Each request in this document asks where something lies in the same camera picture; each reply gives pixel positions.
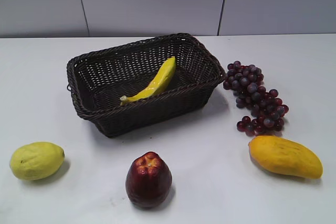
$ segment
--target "white wall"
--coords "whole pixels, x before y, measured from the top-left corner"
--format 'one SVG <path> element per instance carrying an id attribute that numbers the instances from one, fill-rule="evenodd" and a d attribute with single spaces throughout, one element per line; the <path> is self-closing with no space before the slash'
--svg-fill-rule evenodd
<path id="1" fill-rule="evenodd" d="M 336 33 L 336 0 L 225 0 L 220 35 Z"/>
<path id="2" fill-rule="evenodd" d="M 80 0 L 0 0 L 0 38 L 71 36 L 88 36 Z"/>
<path id="3" fill-rule="evenodd" d="M 217 35 L 223 0 L 83 0 L 91 36 Z"/>

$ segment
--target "red apple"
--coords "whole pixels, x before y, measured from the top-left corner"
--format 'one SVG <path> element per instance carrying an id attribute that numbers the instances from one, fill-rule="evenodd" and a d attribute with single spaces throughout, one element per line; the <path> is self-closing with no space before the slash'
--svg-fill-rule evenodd
<path id="1" fill-rule="evenodd" d="M 155 152 L 147 152 L 132 163 L 126 178 L 126 192 L 133 204 L 152 208 L 161 204 L 172 185 L 172 174 Z"/>

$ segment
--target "dark brown wicker basket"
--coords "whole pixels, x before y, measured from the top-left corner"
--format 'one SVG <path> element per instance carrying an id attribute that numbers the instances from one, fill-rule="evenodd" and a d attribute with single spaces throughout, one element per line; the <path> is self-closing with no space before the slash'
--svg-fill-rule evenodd
<path id="1" fill-rule="evenodd" d="M 121 96 L 144 89 L 172 56 L 176 73 L 165 92 L 120 105 Z M 77 56 L 67 75 L 78 116 L 113 137 L 203 107 L 225 73 L 196 38 L 172 34 Z"/>

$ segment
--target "banana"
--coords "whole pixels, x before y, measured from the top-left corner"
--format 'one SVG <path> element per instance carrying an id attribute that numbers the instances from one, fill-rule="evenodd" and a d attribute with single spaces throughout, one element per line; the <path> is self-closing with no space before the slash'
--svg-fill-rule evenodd
<path id="1" fill-rule="evenodd" d="M 138 94 L 127 97 L 123 95 L 120 100 L 120 105 L 125 105 L 130 102 L 135 102 L 139 99 L 144 99 L 152 95 L 162 93 L 168 86 L 169 82 L 173 78 L 176 70 L 176 59 L 175 57 L 166 60 L 160 67 L 154 79 L 149 83 L 149 85 L 140 91 Z"/>

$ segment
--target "table surface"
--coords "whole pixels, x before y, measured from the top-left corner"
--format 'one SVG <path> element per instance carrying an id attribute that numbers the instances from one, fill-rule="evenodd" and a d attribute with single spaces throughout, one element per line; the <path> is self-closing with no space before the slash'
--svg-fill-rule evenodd
<path id="1" fill-rule="evenodd" d="M 282 135 L 313 150 L 322 179 L 267 173 L 250 160 L 250 137 L 236 130 L 249 115 L 219 85 L 201 110 L 106 138 L 80 119 L 67 91 L 66 64 L 85 52 L 140 38 L 0 39 L 0 223 L 333 223 L 336 205 L 336 34 L 199 37 L 223 67 L 262 68 L 267 89 L 289 105 Z M 49 178 L 15 178 L 15 149 L 60 145 L 66 161 Z M 155 151 L 173 187 L 159 208 L 127 198 L 132 161 Z"/>

